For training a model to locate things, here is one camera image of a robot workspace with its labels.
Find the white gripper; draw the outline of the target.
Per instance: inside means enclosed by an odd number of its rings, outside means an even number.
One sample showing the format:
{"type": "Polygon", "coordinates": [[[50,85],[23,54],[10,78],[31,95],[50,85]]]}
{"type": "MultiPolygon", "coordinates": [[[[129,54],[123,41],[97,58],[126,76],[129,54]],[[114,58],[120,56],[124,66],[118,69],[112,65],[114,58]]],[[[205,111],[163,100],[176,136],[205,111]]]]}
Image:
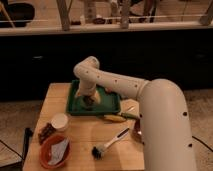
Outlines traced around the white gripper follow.
{"type": "Polygon", "coordinates": [[[101,102],[101,97],[99,95],[98,90],[96,89],[95,84],[83,84],[83,83],[79,84],[75,97],[83,98],[84,96],[92,97],[95,100],[95,104],[99,104],[101,102]]]}

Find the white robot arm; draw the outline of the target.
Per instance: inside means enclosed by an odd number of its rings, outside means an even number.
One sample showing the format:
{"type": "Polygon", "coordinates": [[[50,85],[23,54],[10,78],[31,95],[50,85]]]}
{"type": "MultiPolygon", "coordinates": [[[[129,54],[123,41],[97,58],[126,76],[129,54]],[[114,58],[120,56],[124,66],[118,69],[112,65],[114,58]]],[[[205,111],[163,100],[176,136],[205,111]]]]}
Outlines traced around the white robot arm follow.
{"type": "Polygon", "coordinates": [[[197,171],[187,103],[174,82],[102,71],[94,56],[73,72],[81,95],[91,96],[102,86],[139,103],[145,171],[197,171]]]}

